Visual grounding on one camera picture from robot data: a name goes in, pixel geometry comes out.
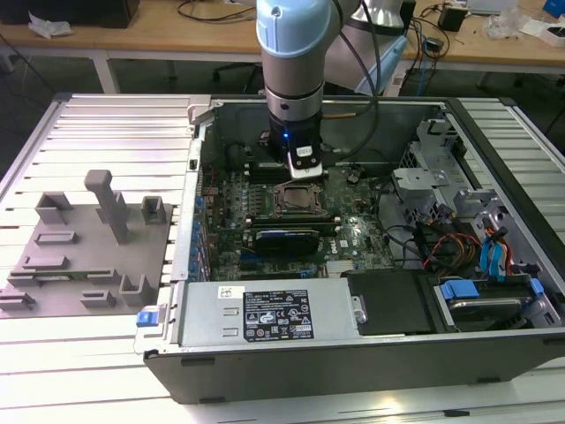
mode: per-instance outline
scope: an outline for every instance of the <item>vertical gray post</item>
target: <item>vertical gray post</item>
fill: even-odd
[[[85,187],[98,199],[106,222],[112,229],[117,243],[122,245],[127,241],[128,229],[125,224],[127,214],[117,205],[116,196],[109,186],[111,181],[112,174],[109,170],[90,170],[85,178]]]

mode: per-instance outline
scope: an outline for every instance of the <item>black plastic cover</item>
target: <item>black plastic cover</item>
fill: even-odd
[[[365,304],[368,320],[359,334],[435,334],[446,332],[434,299],[429,273],[422,270],[371,269],[347,274],[351,296]]]

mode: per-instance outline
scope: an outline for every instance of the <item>gray 3d printed part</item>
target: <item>gray 3d printed part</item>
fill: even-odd
[[[70,209],[72,209],[71,203],[64,193],[60,192],[44,193],[35,207],[41,221],[46,225],[64,224],[61,211]]]
[[[84,290],[80,301],[85,307],[114,307],[116,304],[109,290]]]
[[[27,256],[21,265],[23,269],[66,269],[69,260],[64,255],[57,256]]]
[[[144,307],[151,302],[151,286],[146,276],[141,276],[139,284],[133,285],[128,276],[122,276],[119,293],[130,307]]]
[[[140,307],[128,305],[119,292],[122,276],[128,276],[137,286],[141,276],[145,275],[147,288],[140,297],[147,304],[155,302],[161,281],[162,261],[169,236],[172,207],[164,205],[166,223],[146,225],[140,206],[137,204],[129,207],[127,225],[130,229],[130,237],[125,245],[116,243],[109,226],[100,222],[96,213],[97,205],[74,205],[70,210],[61,211],[63,219],[67,222],[66,225],[47,227],[39,222],[26,245],[19,265],[8,276],[9,282],[21,287],[21,291],[37,301],[37,306],[31,311],[3,310],[0,311],[0,318],[135,314]],[[34,242],[39,233],[63,230],[75,231],[77,243],[37,246]],[[69,265],[66,269],[32,270],[21,266],[26,257],[57,256],[65,256],[68,259]],[[41,286],[32,285],[34,282],[38,282]],[[102,287],[110,291],[116,304],[113,307],[86,308],[80,301],[82,292]],[[10,289],[8,285],[4,294],[9,294]]]
[[[165,207],[162,205],[161,197],[158,196],[144,197],[143,203],[141,203],[141,213],[147,225],[165,223],[167,219]]]
[[[135,314],[156,301],[172,206],[147,196],[128,208],[111,179],[107,170],[87,174],[101,208],[73,206],[63,193],[41,197],[41,220],[8,276],[0,318]],[[108,288],[94,290],[101,285]]]
[[[77,233],[74,231],[49,231],[37,234],[34,239],[38,246],[46,245],[71,245],[77,241]]]
[[[0,294],[0,310],[2,311],[30,311],[35,300],[27,293],[14,291]]]
[[[85,187],[98,199],[106,222],[114,233],[117,243],[122,245],[127,242],[128,228],[125,223],[127,214],[122,206],[124,203],[120,204],[117,201],[116,195],[109,186],[111,181],[112,174],[109,170],[90,170],[85,178]]]
[[[14,276],[12,274],[8,275],[8,283],[14,286],[16,289],[19,287],[39,287],[41,281],[39,281],[35,276]]]
[[[87,280],[94,284],[120,284],[122,276],[120,276],[115,269],[109,269],[106,273],[97,272],[92,270],[88,271]]]

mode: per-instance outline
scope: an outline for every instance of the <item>white paper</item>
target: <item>white paper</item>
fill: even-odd
[[[530,19],[520,28],[520,32],[533,35],[534,37],[539,37],[541,33],[543,33],[551,25],[552,24],[542,22],[541,20]]]
[[[221,285],[218,287],[218,299],[242,299],[244,292],[245,286],[243,285]]]
[[[31,20],[31,22],[27,24],[27,27],[36,34],[48,39],[58,35],[72,34],[71,24],[68,22],[50,22],[48,20],[39,19],[31,13],[29,13],[29,20]]]

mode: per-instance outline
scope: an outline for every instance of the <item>motherboard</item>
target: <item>motherboard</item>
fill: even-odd
[[[375,214],[378,178],[332,168],[314,182],[254,184],[244,172],[206,169],[212,281],[335,277],[391,268]]]

